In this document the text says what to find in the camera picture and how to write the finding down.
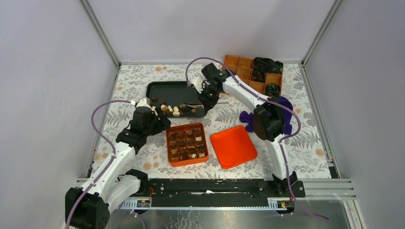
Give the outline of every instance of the purple cloth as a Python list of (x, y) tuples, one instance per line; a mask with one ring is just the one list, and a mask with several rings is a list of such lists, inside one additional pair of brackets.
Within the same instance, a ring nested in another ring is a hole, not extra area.
[[(290, 110), (293, 109), (292, 104), (290, 103), (290, 101), (283, 97), (280, 96), (280, 104), (283, 106), (286, 106), (287, 108), (289, 108)], [(284, 134), (286, 135), (290, 135), (292, 133), (292, 125), (290, 124), (291, 118), (292, 118), (292, 114), (286, 110), (283, 109), (283, 114), (284, 117), (286, 119), (286, 124), (284, 125)], [(254, 132), (253, 129), (253, 113), (248, 114), (248, 112), (246, 111), (242, 111), (241, 114), (239, 115), (239, 120), (242, 123), (248, 123), (247, 126), (245, 126), (245, 129), (247, 132)]]

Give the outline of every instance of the cable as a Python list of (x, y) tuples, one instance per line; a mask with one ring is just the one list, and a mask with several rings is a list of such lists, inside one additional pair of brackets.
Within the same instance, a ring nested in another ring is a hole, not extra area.
[[(206, 60), (214, 61), (214, 62), (217, 62), (218, 64), (222, 65), (222, 66), (231, 74), (231, 77), (232, 77), (236, 82), (240, 83), (240, 81), (236, 78), (236, 76), (232, 73), (232, 71), (231, 71), (225, 64), (223, 64), (222, 62), (220, 62), (220, 61), (218, 61), (218, 60), (216, 60), (216, 59), (210, 58), (210, 57), (199, 57), (199, 58), (196, 58), (196, 59), (192, 60), (192, 61), (189, 63), (189, 65), (187, 65), (186, 74), (185, 74), (185, 75), (186, 75), (187, 85), (190, 85), (190, 81), (189, 81), (189, 78), (188, 78), (188, 75), (187, 75), (187, 70), (189, 69), (189, 67), (190, 67), (190, 65), (191, 65), (192, 63), (194, 63), (194, 62), (197, 61), (197, 60), (201, 60), (201, 59), (206, 59)], [(324, 221), (326, 221), (326, 222), (330, 222), (330, 218), (328, 218), (328, 217), (326, 217), (326, 216), (323, 216), (323, 215), (320, 215), (320, 214), (311, 213), (311, 212), (309, 212), (306, 208), (304, 208), (304, 207), (300, 204), (300, 202), (297, 200), (297, 198), (295, 197), (295, 195), (294, 195), (294, 193), (292, 192), (292, 189), (291, 189), (291, 182), (290, 182), (290, 179), (289, 179), (289, 169), (288, 169), (287, 156), (286, 156), (286, 153), (284, 152), (284, 148), (283, 148), (281, 142), (282, 142), (283, 140), (287, 139), (287, 138), (294, 137), (295, 135), (297, 135), (297, 134), (300, 132), (300, 130), (301, 130), (301, 121), (299, 120), (298, 115), (295, 114), (295, 113), (294, 113), (292, 110), (290, 110), (288, 107), (285, 107), (285, 106), (283, 106), (283, 105), (281, 105), (281, 104), (278, 104), (278, 103), (276, 103), (276, 102), (273, 102), (273, 101), (270, 101), (270, 100), (267, 100), (267, 99), (265, 99), (265, 98), (262, 98), (262, 97), (257, 96), (258, 93), (254, 92), (253, 90), (249, 89), (248, 87), (245, 87), (243, 83), (239, 84), (239, 86), (241, 86), (242, 88), (244, 88), (246, 91), (248, 91), (250, 94), (254, 95), (255, 97), (258, 97), (259, 100), (264, 101), (264, 102), (269, 103), (269, 104), (272, 104), (272, 105), (275, 105), (275, 106), (278, 106), (278, 107), (280, 107), (280, 108), (283, 108), (284, 110), (290, 112), (290, 113), (295, 117), (295, 119), (297, 120), (297, 123), (298, 123), (298, 129), (297, 129), (294, 133), (292, 133), (292, 134), (290, 134), (290, 135), (287, 135), (287, 136), (281, 138), (281, 139), (278, 141), (278, 143), (280, 144), (281, 153), (282, 153), (282, 155), (283, 155), (284, 163), (285, 163), (285, 166), (286, 166), (287, 184), (288, 184), (288, 188), (289, 188), (289, 190), (290, 190), (291, 196), (293, 197), (293, 199), (295, 200), (295, 202), (297, 203), (297, 205), (300, 206), (300, 207), (302, 208), (302, 210), (305, 211), (305, 213), (301, 213), (301, 214), (296, 213), (296, 215), (310, 215), (310, 216), (315, 217), (315, 218), (317, 218), (317, 219), (321, 219), (321, 220), (324, 220)]]
[(107, 171), (107, 169), (110, 167), (110, 165), (113, 163), (114, 159), (115, 159), (115, 147), (114, 144), (107, 138), (105, 137), (96, 127), (96, 125), (94, 124), (94, 115), (96, 114), (96, 112), (103, 106), (108, 105), (108, 104), (112, 104), (112, 103), (128, 103), (130, 104), (130, 101), (127, 100), (113, 100), (113, 101), (109, 101), (106, 103), (101, 104), (100, 106), (98, 106), (93, 113), (91, 114), (91, 126), (93, 127), (93, 129), (97, 132), (98, 135), (100, 135), (100, 137), (102, 137), (104, 140), (107, 141), (107, 143), (110, 144), (110, 146), (113, 148), (113, 153), (114, 156), (111, 157), (110, 161), (108, 162), (107, 166), (103, 168), (103, 170), (101, 170), (100, 174), (93, 180), (93, 183), (89, 185), (89, 187), (87, 187), (83, 193), (79, 196), (79, 198), (77, 198), (76, 202), (73, 204), (72, 209), (70, 209), (69, 215), (66, 219), (66, 227), (65, 229), (69, 229), (69, 225), (70, 225), (70, 220), (72, 220), (72, 216), (73, 213), (76, 210), (77, 205), (79, 205), (80, 201), (83, 199), (83, 197), (85, 197), (86, 193), (94, 186), (94, 183), (96, 183), (100, 177)]
[(138, 214), (138, 213), (137, 213), (136, 211), (134, 211), (134, 210), (131, 210), (130, 214), (132, 214), (133, 212), (135, 213), (135, 217), (138, 217), (138, 216), (139, 216), (140, 221), (142, 222), (143, 229), (146, 229), (145, 221), (143, 220), (142, 216), (140, 216), (140, 214)]
[(113, 229), (116, 228), (116, 223), (117, 223), (117, 219), (118, 219), (118, 215), (119, 215), (119, 210), (121, 209), (122, 205), (124, 204), (125, 200), (118, 206), (118, 210), (117, 210), (117, 215), (115, 216), (114, 219), (114, 225), (113, 225)]

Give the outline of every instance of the patterned table surface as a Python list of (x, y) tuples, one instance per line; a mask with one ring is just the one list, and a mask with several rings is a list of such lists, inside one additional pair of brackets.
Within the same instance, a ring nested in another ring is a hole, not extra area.
[[(193, 64), (189, 76), (201, 76), (204, 65)], [(146, 87), (153, 81), (184, 81), (185, 64), (167, 65), (122, 65), (112, 100), (139, 100), (145, 96)], [(302, 122), (301, 132), (286, 140), (286, 150), (290, 164), (295, 168), (299, 178), (330, 178), (326, 157), (319, 139), (315, 117), (309, 104), (307, 92), (301, 79), (298, 64), (284, 64), (282, 96), (291, 101), (294, 112)], [(239, 114), (248, 111), (233, 96), (221, 94), (219, 103), (203, 118), (172, 118), (172, 126), (201, 122), (207, 137), (209, 160), (183, 167), (172, 167), (168, 162), (165, 132), (148, 137), (135, 159), (129, 162), (122, 172), (131, 168), (144, 171), (150, 178), (271, 178), (272, 164), (267, 148), (255, 133), (249, 133), (258, 156), (256, 159), (231, 169), (219, 165), (213, 146), (209, 141), (212, 134), (225, 129), (245, 125), (239, 121)], [(129, 104), (111, 104), (104, 126), (103, 134), (115, 139), (117, 134), (128, 125), (134, 109)], [(292, 119), (293, 132), (297, 122)], [(103, 139), (96, 150), (93, 172), (111, 152), (110, 145)]]

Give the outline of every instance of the white wall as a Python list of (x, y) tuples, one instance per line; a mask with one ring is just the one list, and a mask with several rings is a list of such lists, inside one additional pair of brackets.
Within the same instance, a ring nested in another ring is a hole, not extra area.
[(2, 0), (0, 69), (0, 228), (59, 228), (115, 68), (79, 1)]
[(344, 1), (308, 63), (368, 229), (404, 228), (405, 1)]
[(90, 0), (123, 62), (301, 60), (334, 0)]

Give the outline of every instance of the orange compartment tray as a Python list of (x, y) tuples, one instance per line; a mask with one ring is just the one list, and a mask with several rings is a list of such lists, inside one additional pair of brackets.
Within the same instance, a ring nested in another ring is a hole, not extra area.
[(207, 141), (202, 123), (173, 126), (166, 130), (167, 156), (173, 167), (208, 161)]

